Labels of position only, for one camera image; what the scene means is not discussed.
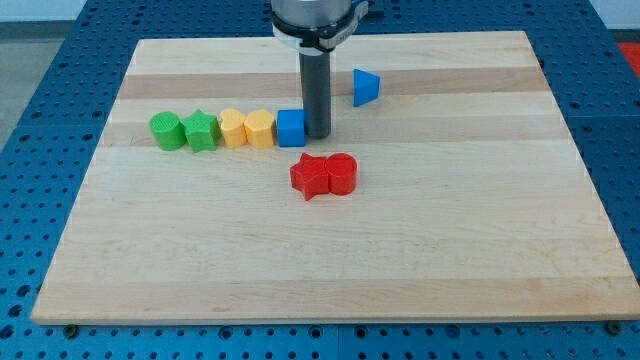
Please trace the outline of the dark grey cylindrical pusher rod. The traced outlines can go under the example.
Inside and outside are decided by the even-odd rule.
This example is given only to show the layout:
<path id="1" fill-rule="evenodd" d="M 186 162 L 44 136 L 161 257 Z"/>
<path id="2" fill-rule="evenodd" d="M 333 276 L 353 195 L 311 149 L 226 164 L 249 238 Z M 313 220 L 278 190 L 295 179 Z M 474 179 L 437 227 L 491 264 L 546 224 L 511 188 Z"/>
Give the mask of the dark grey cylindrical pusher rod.
<path id="1" fill-rule="evenodd" d="M 323 139 L 331 133 L 331 71 L 328 53 L 300 54 L 301 90 L 306 135 Z"/>

